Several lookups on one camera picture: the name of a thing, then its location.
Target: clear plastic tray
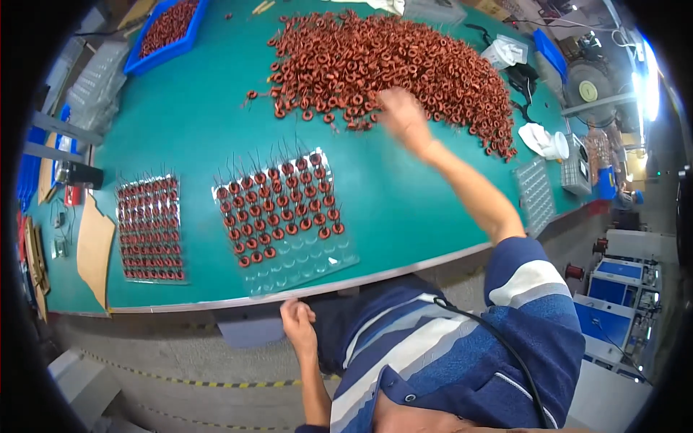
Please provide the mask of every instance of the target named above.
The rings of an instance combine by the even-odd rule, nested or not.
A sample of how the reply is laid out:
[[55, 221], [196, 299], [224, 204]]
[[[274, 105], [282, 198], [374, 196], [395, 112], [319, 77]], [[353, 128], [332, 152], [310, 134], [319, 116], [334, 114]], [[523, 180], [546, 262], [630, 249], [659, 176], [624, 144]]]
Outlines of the clear plastic tray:
[[[175, 186], [171, 185], [172, 180], [175, 181]], [[128, 195], [128, 189], [145, 188], [155, 182], [164, 185], [164, 187], [159, 190], [152, 188], [151, 191], [144, 189], [136, 195]], [[175, 196], [170, 194], [172, 191], [175, 191]], [[151, 197], [151, 203], [138, 203], [137, 199], [140, 197]], [[170, 212], [164, 209], [174, 209], [174, 211]], [[116, 188], [116, 219], [118, 221], [123, 275], [126, 281], [151, 284], [187, 284], [183, 270], [184, 263], [182, 262], [179, 177], [167, 174], [166, 176], [147, 177], [134, 182], [122, 183]], [[137, 227], [138, 223], [152, 224], [154, 221], [161, 222], [163, 219], [175, 220], [176, 223], [165, 227]], [[155, 239], [148, 239], [149, 234], [154, 236], [158, 234], [159, 236]], [[125, 238], [128, 236], [139, 239], [136, 242], [127, 241]], [[174, 245], [179, 248], [178, 252], [174, 250]], [[153, 247], [168, 248], [171, 251], [155, 253], [150, 251]], [[126, 262], [127, 260], [140, 260], [142, 263]], [[155, 272], [156, 276], [152, 276], [150, 272]]]
[[67, 103], [80, 113], [107, 105], [122, 87], [121, 68], [130, 48], [125, 42], [104, 42], [67, 92]]
[[536, 157], [513, 170], [513, 176], [520, 189], [520, 203], [527, 218], [527, 231], [531, 237], [536, 238], [556, 215], [546, 160]]
[[[311, 163], [311, 160], [315, 161], [317, 158], [320, 159], [320, 164], [315, 166]], [[286, 172], [283, 172], [283, 164], [290, 164], [294, 170], [293, 174], [289, 173], [289, 175], [287, 175]], [[299, 164], [306, 164], [307, 169], [299, 170], [297, 168]], [[277, 180], [279, 180], [281, 185], [281, 191], [278, 193], [272, 189], [272, 176], [270, 176], [271, 168], [279, 172], [279, 178]], [[327, 193], [323, 193], [320, 188], [318, 188], [319, 182], [316, 177], [318, 168], [324, 170], [324, 178], [322, 181], [329, 185]], [[358, 263], [359, 258], [356, 255], [356, 249], [349, 236], [349, 226], [345, 224], [344, 220], [341, 218], [339, 201], [332, 195], [334, 191], [334, 176], [328, 163], [327, 156], [320, 148], [298, 157], [285, 158], [283, 161], [272, 164], [270, 167], [258, 167], [257, 169], [259, 169], [259, 172], [266, 178], [263, 185], [269, 190], [269, 197], [263, 197], [261, 187], [255, 181], [252, 182], [252, 186], [249, 186], [249, 188], [243, 188], [241, 186], [238, 193], [232, 193], [234, 187], [232, 187], [231, 184], [235, 182], [238, 185], [243, 185], [243, 178], [233, 179], [229, 183], [224, 183], [222, 180], [222, 185], [216, 185], [212, 188], [212, 197], [220, 209], [222, 221], [227, 222], [225, 227], [228, 230], [227, 235], [231, 243], [231, 250], [234, 251], [238, 259], [238, 272], [243, 280], [243, 287], [248, 295], [260, 296], [287, 290]], [[303, 173], [310, 173], [312, 180], [308, 183], [303, 182], [301, 179], [301, 174]], [[291, 188], [287, 185], [287, 179], [291, 176], [295, 176], [299, 180], [296, 188]], [[309, 186], [316, 189], [315, 196], [313, 197], [307, 196], [307, 188]], [[226, 193], [223, 193], [223, 191], [220, 193], [221, 189], [225, 189]], [[291, 193], [295, 191], [301, 193], [301, 199], [298, 201], [294, 200], [295, 197], [291, 196]], [[247, 198], [249, 195], [253, 196], [253, 194], [257, 195], [256, 201], [251, 201], [252, 204], [249, 204]], [[280, 205], [284, 203], [280, 198], [282, 196], [288, 199], [284, 207]], [[326, 202], [325, 197], [328, 196], [333, 197], [334, 200], [330, 201], [330, 199], [327, 199]], [[243, 205], [241, 207], [233, 205], [237, 197], [243, 198]], [[311, 210], [314, 208], [310, 207], [310, 203], [316, 199], [320, 202], [318, 211]], [[270, 212], [267, 212], [264, 208], [265, 202], [273, 203], [272, 206], [274, 208]], [[224, 203], [229, 203], [231, 205], [230, 211], [224, 212], [229, 206], [226, 205], [225, 208], [222, 208]], [[297, 213], [298, 207], [301, 204], [306, 206], [307, 212], [305, 215], [299, 217]], [[261, 208], [261, 213], [255, 218], [250, 212], [251, 206], [254, 205]], [[291, 211], [293, 218], [284, 218], [285, 216], [288, 217], [288, 214], [283, 214], [282, 209]], [[246, 215], [247, 219], [245, 221], [239, 221], [243, 219], [243, 211], [248, 213]], [[270, 224], [272, 214], [279, 218], [277, 226], [272, 226]], [[320, 220], [318, 214], [322, 214], [325, 217], [324, 224], [322, 225], [317, 223], [317, 221]], [[337, 215], [337, 218], [332, 220], [328, 218], [328, 215], [332, 217]], [[228, 221], [227, 218], [229, 216], [234, 218], [234, 224], [230, 224]], [[311, 221], [310, 228], [308, 229], [302, 229], [301, 226], [301, 222], [305, 218], [309, 218]], [[256, 226], [258, 220], [264, 222], [264, 230], [258, 230], [258, 227], [261, 227], [261, 225]], [[231, 234], [233, 230], [240, 231], [245, 224], [251, 226], [251, 234], [247, 236], [241, 233], [240, 238], [232, 239]], [[298, 226], [296, 234], [291, 235], [289, 233], [290, 224], [296, 224]], [[340, 227], [342, 228], [342, 232], [337, 234]], [[279, 233], [275, 233], [276, 228], [280, 228], [283, 235], [276, 236], [279, 235]], [[267, 235], [271, 238], [268, 245], [258, 242], [262, 235]], [[274, 250], [276, 255], [272, 256], [271, 249]]]

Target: striped shirt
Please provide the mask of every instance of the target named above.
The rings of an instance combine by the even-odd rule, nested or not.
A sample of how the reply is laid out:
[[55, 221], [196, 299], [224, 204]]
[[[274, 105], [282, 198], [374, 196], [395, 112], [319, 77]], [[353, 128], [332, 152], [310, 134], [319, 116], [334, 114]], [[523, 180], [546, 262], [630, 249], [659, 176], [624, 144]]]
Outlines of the striped shirt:
[[[585, 341], [568, 287], [531, 238], [509, 238], [486, 267], [482, 317], [521, 356], [546, 416], [563, 427]], [[400, 405], [435, 409], [486, 427], [541, 427], [517, 361], [478, 323], [397, 287], [357, 319], [329, 431], [370, 432], [378, 391]], [[301, 426], [298, 432], [326, 432]]]

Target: red spool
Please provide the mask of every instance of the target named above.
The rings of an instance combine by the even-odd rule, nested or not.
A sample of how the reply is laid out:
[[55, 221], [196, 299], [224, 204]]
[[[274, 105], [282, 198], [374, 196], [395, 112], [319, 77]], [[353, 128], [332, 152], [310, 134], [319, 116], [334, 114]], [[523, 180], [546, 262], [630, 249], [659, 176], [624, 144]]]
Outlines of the red spool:
[[568, 263], [565, 267], [565, 273], [563, 274], [565, 279], [576, 279], [582, 281], [585, 278], [585, 269], [583, 267], [573, 266]]

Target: plastic crate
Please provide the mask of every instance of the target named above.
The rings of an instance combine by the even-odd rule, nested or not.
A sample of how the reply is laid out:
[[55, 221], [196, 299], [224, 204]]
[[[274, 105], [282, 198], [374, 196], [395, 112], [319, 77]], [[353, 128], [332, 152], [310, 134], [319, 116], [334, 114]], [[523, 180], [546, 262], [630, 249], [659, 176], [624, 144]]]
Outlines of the plastic crate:
[[190, 24], [188, 25], [188, 31], [185, 34], [185, 36], [183, 36], [176, 42], [173, 42], [172, 44], [166, 45], [165, 47], [156, 50], [154, 53], [151, 53], [144, 59], [139, 58], [139, 51], [142, 47], [142, 40], [144, 39], [144, 36], [147, 34], [149, 27], [152, 26], [152, 23], [154, 22], [154, 20], [156, 20], [156, 18], [159, 17], [159, 15], [166, 12], [167, 9], [178, 3], [178, 1], [179, 0], [163, 1], [154, 8], [151, 16], [149, 16], [149, 19], [144, 24], [142, 31], [139, 33], [137, 41], [134, 43], [134, 46], [132, 47], [132, 51], [130, 51], [130, 55], [128, 56], [128, 60], [125, 63], [125, 68], [123, 69], [123, 72], [125, 72], [126, 74], [132, 73], [136, 76], [142, 75], [146, 71], [149, 71], [151, 68], [157, 67], [160, 64], [165, 63], [175, 57], [178, 57], [181, 54], [185, 54], [193, 48], [195, 37], [198, 35], [198, 27], [200, 27], [200, 22], [202, 21], [202, 17], [204, 16], [204, 11], [207, 9], [207, 4], [209, 0], [199, 0], [198, 8], [195, 9], [195, 13], [193, 14], [193, 18], [190, 20]]
[[575, 134], [570, 134], [567, 139], [570, 156], [561, 164], [561, 186], [575, 195], [591, 194], [587, 149]]
[[534, 44], [536, 45], [536, 50], [544, 55], [546, 57], [546, 60], [549, 61], [551, 66], [556, 68], [556, 70], [561, 74], [561, 80], [563, 82], [566, 82], [568, 79], [568, 75], [566, 73], [566, 69], [568, 68], [567, 64], [565, 63], [565, 58], [563, 58], [563, 54], [558, 50], [558, 48], [551, 43], [549, 40], [548, 36], [541, 31], [540, 29], [536, 29], [534, 31]]

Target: machine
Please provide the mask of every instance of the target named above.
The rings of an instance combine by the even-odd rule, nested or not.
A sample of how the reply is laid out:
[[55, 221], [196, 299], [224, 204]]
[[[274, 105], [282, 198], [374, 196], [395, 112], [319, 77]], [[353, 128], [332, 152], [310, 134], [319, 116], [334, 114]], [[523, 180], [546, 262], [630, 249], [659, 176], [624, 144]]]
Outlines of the machine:
[[585, 337], [585, 361], [646, 383], [657, 314], [581, 294], [573, 296], [573, 304]]
[[604, 257], [590, 275], [587, 295], [619, 306], [648, 311], [658, 307], [661, 268], [653, 260]]

